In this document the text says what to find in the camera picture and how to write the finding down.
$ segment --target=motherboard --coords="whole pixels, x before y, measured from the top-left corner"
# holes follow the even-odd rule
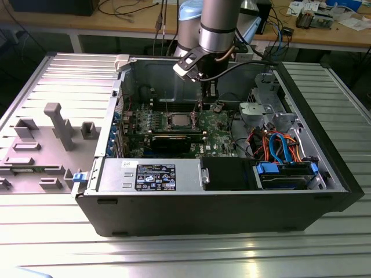
[[[228,111],[156,111],[138,104],[123,113],[114,157],[201,158],[237,156]]]

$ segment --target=wooden desk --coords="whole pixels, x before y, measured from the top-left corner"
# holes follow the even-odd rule
[[[286,11],[290,0],[273,0],[278,17],[285,26],[295,29],[290,47],[325,49],[339,51],[365,52],[371,45],[371,30],[355,31],[335,22],[331,30],[310,28],[309,30],[295,27],[296,17],[287,16]],[[115,0],[115,5],[134,3],[131,0]],[[144,0],[134,7],[123,8],[121,11],[131,11],[151,5],[151,0]],[[0,6],[0,28],[6,30],[20,30],[14,23],[3,6]],[[81,17],[64,14],[43,13],[16,13],[11,6],[8,9],[14,17],[29,31],[58,32],[68,34],[71,38],[75,52],[82,52],[79,35],[106,35],[136,38],[153,38],[155,22],[160,10],[160,5],[141,10],[133,14],[134,23],[119,19],[115,16],[103,14],[98,10],[90,17]],[[103,10],[112,13],[112,5],[105,4]],[[361,7],[360,12],[370,13],[371,8]],[[168,6],[166,24],[166,39],[170,39],[176,32],[176,5]],[[276,40],[276,35],[271,26],[265,28],[263,35],[256,35],[254,43],[269,45]]]

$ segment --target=computer tower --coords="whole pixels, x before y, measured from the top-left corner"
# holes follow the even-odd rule
[[[270,2],[270,0],[257,0],[256,5],[259,9],[259,16],[261,18],[261,22],[256,30],[256,33],[262,34],[264,32],[265,25],[267,24],[269,12],[272,8],[272,3]]]
[[[9,0],[15,12],[62,13],[91,16],[99,0]]]

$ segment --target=circuit board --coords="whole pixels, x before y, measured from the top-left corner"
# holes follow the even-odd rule
[[[148,109],[147,106],[137,107],[131,116],[130,124],[125,125],[125,136],[129,141],[130,157],[132,158],[200,158],[204,156],[231,157],[237,156],[232,146],[228,129],[228,113],[203,110],[194,120],[196,128],[190,129],[192,121],[190,112],[161,112]],[[156,153],[150,147],[150,141],[156,134],[192,138],[190,150],[185,153]]]

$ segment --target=power supply label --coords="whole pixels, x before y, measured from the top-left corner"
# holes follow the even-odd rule
[[[175,191],[175,165],[137,165],[136,191]]]

